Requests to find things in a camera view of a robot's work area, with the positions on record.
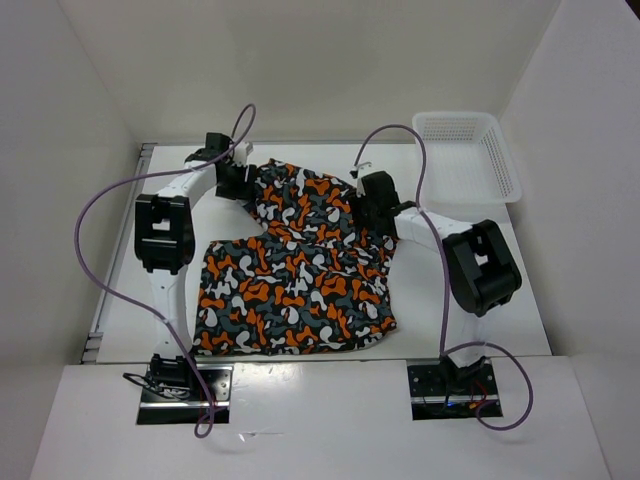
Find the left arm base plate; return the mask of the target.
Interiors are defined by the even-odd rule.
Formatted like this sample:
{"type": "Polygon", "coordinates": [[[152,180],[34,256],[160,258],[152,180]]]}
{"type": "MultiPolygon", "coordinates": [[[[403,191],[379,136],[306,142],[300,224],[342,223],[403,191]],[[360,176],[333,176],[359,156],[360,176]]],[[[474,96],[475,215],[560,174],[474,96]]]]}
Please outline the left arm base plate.
{"type": "MultiPolygon", "coordinates": [[[[199,365],[215,403],[214,423],[228,424],[234,368],[230,364],[199,365]]],[[[124,378],[141,388],[137,425],[195,425],[209,411],[209,402],[197,379],[185,383],[155,380],[150,371],[144,376],[125,373],[124,378]]]]}

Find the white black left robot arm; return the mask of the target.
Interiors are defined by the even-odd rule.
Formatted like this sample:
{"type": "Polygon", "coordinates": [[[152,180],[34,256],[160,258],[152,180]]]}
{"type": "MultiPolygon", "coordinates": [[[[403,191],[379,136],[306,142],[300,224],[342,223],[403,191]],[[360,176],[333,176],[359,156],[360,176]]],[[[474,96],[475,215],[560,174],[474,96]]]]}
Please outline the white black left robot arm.
{"type": "Polygon", "coordinates": [[[145,387],[180,400],[202,388],[190,355],[186,312],[186,274],[196,253],[192,207],[219,189],[232,200],[246,200],[256,175],[248,163],[251,143],[209,133],[205,146],[190,154],[169,183],[135,201],[134,253],[151,283],[152,309],[160,320],[157,345],[145,387]]]}

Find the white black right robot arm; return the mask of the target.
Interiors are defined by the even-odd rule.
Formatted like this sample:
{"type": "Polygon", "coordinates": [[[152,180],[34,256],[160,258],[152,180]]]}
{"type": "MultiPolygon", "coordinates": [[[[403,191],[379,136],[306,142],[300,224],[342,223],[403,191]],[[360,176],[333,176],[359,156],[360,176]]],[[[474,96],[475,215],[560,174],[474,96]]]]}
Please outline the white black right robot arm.
{"type": "Polygon", "coordinates": [[[486,219],[472,224],[430,213],[413,201],[399,200],[394,181],[384,171],[350,171],[356,192],[349,197],[354,221],[380,235],[433,250],[444,275],[438,378],[446,393],[460,393],[483,367],[485,357],[468,363],[446,352],[451,302],[481,318],[511,301],[522,276],[498,224],[486,219]]]}

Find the orange camouflage shorts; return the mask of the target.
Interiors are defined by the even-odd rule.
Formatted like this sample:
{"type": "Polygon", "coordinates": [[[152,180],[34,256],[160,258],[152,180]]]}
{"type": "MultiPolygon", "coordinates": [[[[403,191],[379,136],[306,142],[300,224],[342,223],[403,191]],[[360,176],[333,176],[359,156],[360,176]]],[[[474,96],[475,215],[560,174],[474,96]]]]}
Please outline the orange camouflage shorts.
{"type": "Polygon", "coordinates": [[[262,231],[207,248],[193,353],[348,352],[392,333],[398,240],[356,223],[355,195],[335,176],[275,159],[259,166],[245,209],[262,231]]]}

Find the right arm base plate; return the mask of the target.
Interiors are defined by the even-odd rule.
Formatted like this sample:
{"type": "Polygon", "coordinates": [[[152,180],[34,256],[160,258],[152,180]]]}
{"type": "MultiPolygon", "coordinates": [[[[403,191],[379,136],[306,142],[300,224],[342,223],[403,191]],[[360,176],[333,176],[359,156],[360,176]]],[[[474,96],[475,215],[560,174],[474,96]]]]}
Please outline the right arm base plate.
{"type": "Polygon", "coordinates": [[[481,357],[458,368],[449,359],[408,361],[407,376],[414,421],[502,417],[491,362],[481,357]]]}

